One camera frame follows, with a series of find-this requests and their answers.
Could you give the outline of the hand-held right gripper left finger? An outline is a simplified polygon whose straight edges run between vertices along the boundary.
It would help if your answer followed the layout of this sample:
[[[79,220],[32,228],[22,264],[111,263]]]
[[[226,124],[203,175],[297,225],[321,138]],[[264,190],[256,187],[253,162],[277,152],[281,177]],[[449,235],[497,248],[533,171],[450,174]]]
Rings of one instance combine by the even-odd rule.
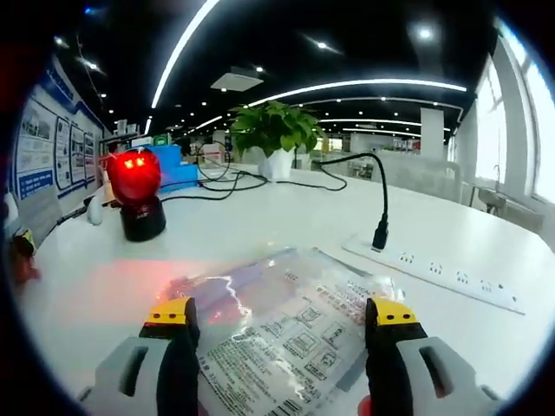
[[[190,296],[160,303],[95,370],[88,415],[198,415],[200,330]]]

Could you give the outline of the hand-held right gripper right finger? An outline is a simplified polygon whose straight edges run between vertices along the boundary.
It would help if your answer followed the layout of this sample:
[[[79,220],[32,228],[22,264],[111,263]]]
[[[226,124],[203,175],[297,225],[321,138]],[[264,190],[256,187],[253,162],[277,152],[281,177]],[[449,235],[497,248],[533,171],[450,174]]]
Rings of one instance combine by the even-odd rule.
[[[474,368],[429,336],[402,303],[372,297],[365,309],[369,415],[495,415],[503,400]]]

